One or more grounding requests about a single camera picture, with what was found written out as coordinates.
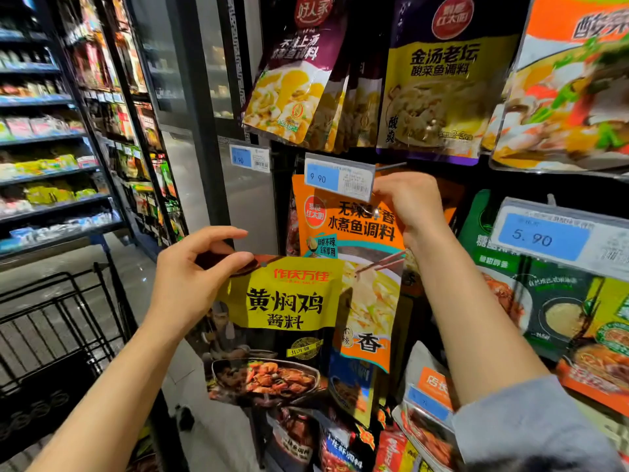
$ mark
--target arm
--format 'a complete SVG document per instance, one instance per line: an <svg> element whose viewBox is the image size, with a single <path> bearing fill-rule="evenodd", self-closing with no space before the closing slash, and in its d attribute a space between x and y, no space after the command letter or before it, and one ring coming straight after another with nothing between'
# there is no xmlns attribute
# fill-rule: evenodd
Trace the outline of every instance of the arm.
<svg viewBox="0 0 629 472"><path fill-rule="evenodd" d="M391 174L373 190L405 224L461 405L549 374L445 222L435 179Z"/></svg>
<svg viewBox="0 0 629 472"><path fill-rule="evenodd" d="M232 253L222 240L246 235L235 227L206 227L159 255L144 323L29 472L124 471L177 344L209 310L219 286L253 259L251 253ZM232 254L203 270L194 260L208 250Z"/></svg>

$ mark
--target floor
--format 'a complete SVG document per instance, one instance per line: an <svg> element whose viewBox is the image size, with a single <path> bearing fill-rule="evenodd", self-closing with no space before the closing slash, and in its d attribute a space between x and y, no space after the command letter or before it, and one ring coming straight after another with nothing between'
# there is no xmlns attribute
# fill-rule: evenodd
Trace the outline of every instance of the floor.
<svg viewBox="0 0 629 472"><path fill-rule="evenodd" d="M113 234L107 234L106 240L111 248L114 264L126 290L131 309L139 323L144 317L150 301L155 264L137 247L124 246ZM94 262L106 262L105 254L100 246L87 246L43 261L17 267L0 273L0 285L2 285L0 293L50 274L65 271L78 273L90 269ZM111 279L107 272L105 272L104 277L108 290L113 291ZM77 279L77 283L82 289L97 281L98 278L93 273ZM55 285L44 291L23 296L11 303L2 304L0 318L18 309L40 303L51 294L63 292L63 288L69 288L69 286L65 283ZM111 310L103 289L94 288L86 291L84 300L89 305L98 324L102 326L106 337L115 337L117 326L112 320ZM75 318L86 339L89 340L90 329L85 321L81 323L80 305L68 305L68 310ZM52 346L54 341L54 344L58 344L71 340L60 334L57 337L58 340L53 341L50 337L50 328L46 330L38 323L37 319L35 324L39 325L38 332L41 335L37 335L34 330L29 330L25 325L18 325L31 348L28 348L24 340L15 333L14 328L11 329L12 332L4 330L4 335L8 341L2 341L0 337L0 354L5 358L10 358L7 361L15 372L23 373L31 368L36 368L38 362L45 364L52 361L54 356L58 354L57 349L60 347L58 345L55 349ZM13 351L7 349L7 342L11 343ZM115 350L119 350L122 343L115 341L113 347ZM107 360L104 352L96 348L94 353L99 359L104 358L101 364L106 366ZM213 472L257 472L259 468L247 417L235 406L209 400L202 371L200 358L194 354L187 343L182 342L177 349L162 387L171 415L175 414L175 407L181 405L188 406L195 418L192 431L180 432L182 448L189 469L191 472L201 472L206 471L208 465L211 465ZM0 384L5 384L7 380L6 373L0 368ZM45 441L46 439L40 441L39 444L34 444L12 460L0 464L0 472L25 470L32 458L41 450Z"/></svg>

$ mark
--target left hand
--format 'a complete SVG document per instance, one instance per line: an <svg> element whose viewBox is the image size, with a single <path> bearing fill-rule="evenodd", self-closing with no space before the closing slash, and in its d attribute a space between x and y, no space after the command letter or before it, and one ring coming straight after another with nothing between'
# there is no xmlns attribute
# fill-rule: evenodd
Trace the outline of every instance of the left hand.
<svg viewBox="0 0 629 472"><path fill-rule="evenodd" d="M151 305L142 328L166 341L180 341L206 314L221 285L254 259L235 252L223 240L243 238L247 231L233 226L208 226L185 237L157 257ZM194 263L205 252L228 254L209 270Z"/></svg>

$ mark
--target barcode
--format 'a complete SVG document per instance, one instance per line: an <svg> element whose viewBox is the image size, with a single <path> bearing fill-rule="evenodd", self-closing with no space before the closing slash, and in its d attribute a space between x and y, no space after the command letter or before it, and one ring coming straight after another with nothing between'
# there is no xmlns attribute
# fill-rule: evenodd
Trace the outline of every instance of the barcode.
<svg viewBox="0 0 629 472"><path fill-rule="evenodd" d="M352 192L359 192L361 194L366 194L367 186L359 182L345 181L345 190L351 190Z"/></svg>
<svg viewBox="0 0 629 472"><path fill-rule="evenodd" d="M604 248L601 253L601 260L613 263L629 263L629 252L625 252L620 248Z"/></svg>

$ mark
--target right hand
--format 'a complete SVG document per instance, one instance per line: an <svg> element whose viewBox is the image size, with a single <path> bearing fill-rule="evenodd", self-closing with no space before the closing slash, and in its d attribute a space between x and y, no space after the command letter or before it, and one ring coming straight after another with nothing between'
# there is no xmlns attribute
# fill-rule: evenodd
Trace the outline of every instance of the right hand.
<svg viewBox="0 0 629 472"><path fill-rule="evenodd" d="M448 228L436 179L421 172L397 172L373 181L373 192L384 197L404 223L405 237L428 229Z"/></svg>

